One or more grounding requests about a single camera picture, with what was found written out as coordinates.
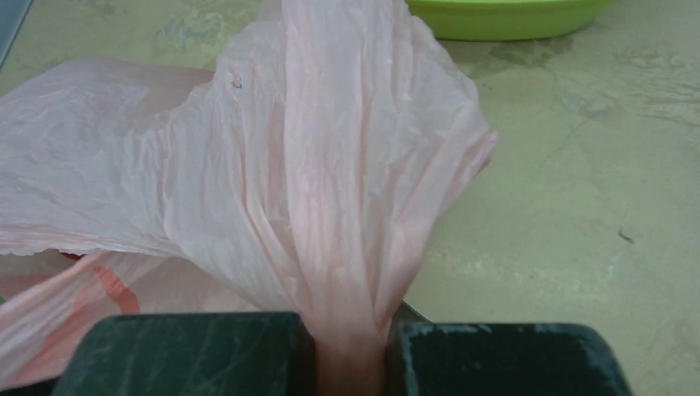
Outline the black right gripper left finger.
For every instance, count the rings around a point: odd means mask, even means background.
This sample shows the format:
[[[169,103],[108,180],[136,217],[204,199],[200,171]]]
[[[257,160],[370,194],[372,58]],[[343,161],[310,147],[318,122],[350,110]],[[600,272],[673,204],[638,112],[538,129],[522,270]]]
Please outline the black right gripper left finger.
[[[55,395],[315,395],[315,347],[296,313],[180,313],[101,320]]]

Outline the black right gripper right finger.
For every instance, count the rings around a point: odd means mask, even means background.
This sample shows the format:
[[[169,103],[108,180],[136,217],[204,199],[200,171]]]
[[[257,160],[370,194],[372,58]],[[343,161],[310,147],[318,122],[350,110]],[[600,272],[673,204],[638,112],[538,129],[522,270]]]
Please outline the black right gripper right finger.
[[[432,323],[402,303],[387,395],[630,395],[612,348],[577,323]]]

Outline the pink plastic bag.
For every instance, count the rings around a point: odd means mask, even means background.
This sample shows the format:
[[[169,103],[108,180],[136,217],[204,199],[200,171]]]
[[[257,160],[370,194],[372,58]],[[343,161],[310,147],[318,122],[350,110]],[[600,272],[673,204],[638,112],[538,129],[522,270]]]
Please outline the pink plastic bag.
[[[78,254],[1,307],[1,386],[99,319],[293,310],[326,395],[378,395],[392,316],[497,135],[402,1],[265,1],[214,72],[83,59],[1,100],[1,252]]]

